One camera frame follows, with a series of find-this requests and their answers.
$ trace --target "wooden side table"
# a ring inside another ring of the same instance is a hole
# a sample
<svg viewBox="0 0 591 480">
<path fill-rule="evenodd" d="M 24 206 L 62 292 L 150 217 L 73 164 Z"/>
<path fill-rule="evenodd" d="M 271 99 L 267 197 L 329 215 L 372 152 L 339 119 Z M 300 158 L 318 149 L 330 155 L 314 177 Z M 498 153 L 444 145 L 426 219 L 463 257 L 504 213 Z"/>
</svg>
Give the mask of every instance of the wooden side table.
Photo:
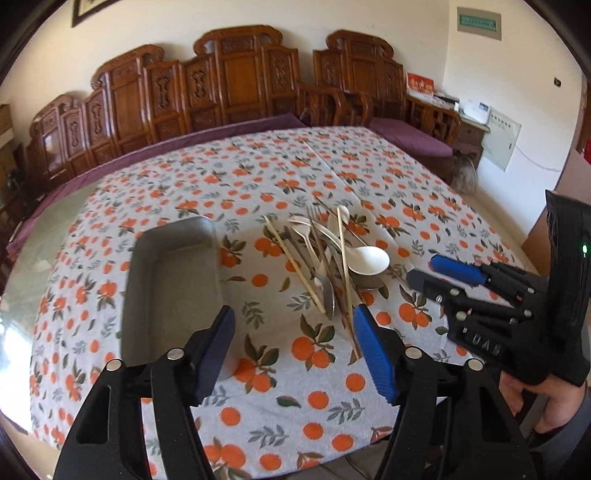
<svg viewBox="0 0 591 480">
<path fill-rule="evenodd" d="M 474 120 L 461 115 L 462 126 L 455 142 L 452 144 L 456 156 L 467 156 L 470 158 L 474 168 L 478 168 L 482 158 L 482 140 L 484 135 L 491 131 L 486 125 L 479 124 Z"/>
</svg>

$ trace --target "orange print tablecloth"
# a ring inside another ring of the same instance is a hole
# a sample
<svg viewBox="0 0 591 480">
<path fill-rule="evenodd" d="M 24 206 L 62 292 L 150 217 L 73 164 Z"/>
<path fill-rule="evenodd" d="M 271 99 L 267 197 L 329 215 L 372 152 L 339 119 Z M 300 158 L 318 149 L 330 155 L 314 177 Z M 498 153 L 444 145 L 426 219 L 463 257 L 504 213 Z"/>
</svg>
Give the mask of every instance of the orange print tablecloth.
<svg viewBox="0 0 591 480">
<path fill-rule="evenodd" d="M 242 359 L 193 410 L 213 469 L 230 480 L 326 462 L 388 434 L 397 410 L 352 357 L 340 316 L 320 316 L 280 248 L 264 235 L 314 197 L 346 205 L 355 231 L 400 271 L 432 254 L 516 263 L 455 192 L 365 128 L 273 131 L 145 160 L 105 177 L 70 229 L 41 300 L 31 362 L 34 434 L 61 446 L 105 363 L 119 355 L 129 260 L 143 231 L 191 215 L 215 221 L 224 302 Z M 364 292 L 377 322 L 436 359 L 464 363 L 439 305 L 384 275 Z M 472 295 L 488 298 L 488 290 Z M 150 402 L 150 467 L 164 478 Z"/>
</svg>

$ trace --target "blue gripper pad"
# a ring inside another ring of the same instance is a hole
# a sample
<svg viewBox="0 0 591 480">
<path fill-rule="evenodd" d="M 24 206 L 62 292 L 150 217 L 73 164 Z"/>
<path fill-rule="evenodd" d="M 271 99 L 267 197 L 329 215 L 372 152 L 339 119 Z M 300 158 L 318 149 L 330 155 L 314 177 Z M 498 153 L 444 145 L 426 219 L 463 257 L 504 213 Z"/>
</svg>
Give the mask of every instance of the blue gripper pad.
<svg viewBox="0 0 591 480">
<path fill-rule="evenodd" d="M 353 313 L 353 328 L 378 393 L 393 404 L 400 393 L 396 386 L 395 366 L 404 351 L 396 332 L 378 326 L 367 306 Z"/>
<path fill-rule="evenodd" d="M 487 276 L 478 267 L 458 262 L 443 255 L 433 255 L 429 264 L 437 273 L 455 278 L 456 280 L 467 283 L 471 287 L 483 285 L 486 282 Z"/>
</svg>

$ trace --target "metal tray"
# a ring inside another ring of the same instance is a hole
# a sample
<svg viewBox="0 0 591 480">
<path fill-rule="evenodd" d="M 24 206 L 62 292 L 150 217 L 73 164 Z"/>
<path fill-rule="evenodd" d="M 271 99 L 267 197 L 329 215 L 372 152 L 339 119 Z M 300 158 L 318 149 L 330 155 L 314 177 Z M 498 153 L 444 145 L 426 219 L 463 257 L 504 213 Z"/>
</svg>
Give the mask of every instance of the metal tray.
<svg viewBox="0 0 591 480">
<path fill-rule="evenodd" d="M 134 246 L 121 327 L 127 365 L 152 362 L 208 328 L 223 306 L 213 222 L 192 217 L 146 231 Z M 232 375 L 230 346 L 218 377 Z"/>
</svg>

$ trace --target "purple cushion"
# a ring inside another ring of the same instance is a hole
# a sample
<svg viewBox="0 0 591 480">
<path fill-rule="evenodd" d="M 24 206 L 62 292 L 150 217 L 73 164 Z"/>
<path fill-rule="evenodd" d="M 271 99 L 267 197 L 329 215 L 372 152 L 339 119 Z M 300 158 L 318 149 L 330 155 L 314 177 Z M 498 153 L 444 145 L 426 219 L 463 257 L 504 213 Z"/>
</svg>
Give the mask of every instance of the purple cushion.
<svg viewBox="0 0 591 480">
<path fill-rule="evenodd" d="M 300 122 L 293 114 L 284 113 L 282 115 L 261 118 L 258 120 L 250 120 L 248 122 L 240 122 L 238 124 L 224 125 L 222 127 L 209 128 L 201 130 L 182 137 L 171 138 L 155 145 L 149 145 L 135 152 L 128 153 L 122 157 L 116 158 L 108 163 L 99 165 L 92 170 L 86 171 L 77 176 L 75 179 L 60 185 L 58 188 L 48 193 L 43 201 L 37 206 L 35 212 L 27 219 L 22 228 L 18 231 L 16 237 L 10 242 L 6 251 L 10 256 L 16 256 L 24 243 L 31 235 L 33 227 L 39 220 L 41 214 L 46 208 L 59 202 L 61 199 L 67 197 L 81 188 L 90 185 L 91 183 L 100 180 L 102 177 L 129 167 L 142 160 L 164 155 L 166 153 L 179 150 L 181 148 L 192 147 L 201 143 L 213 142 L 221 140 L 222 138 L 237 137 L 238 135 L 256 134 L 258 132 L 266 132 L 269 130 L 285 130 L 289 128 L 302 128 L 305 125 Z"/>
<path fill-rule="evenodd" d="M 411 157 L 451 157 L 453 155 L 449 145 L 411 127 L 402 120 L 374 118 L 369 127 Z"/>
</svg>

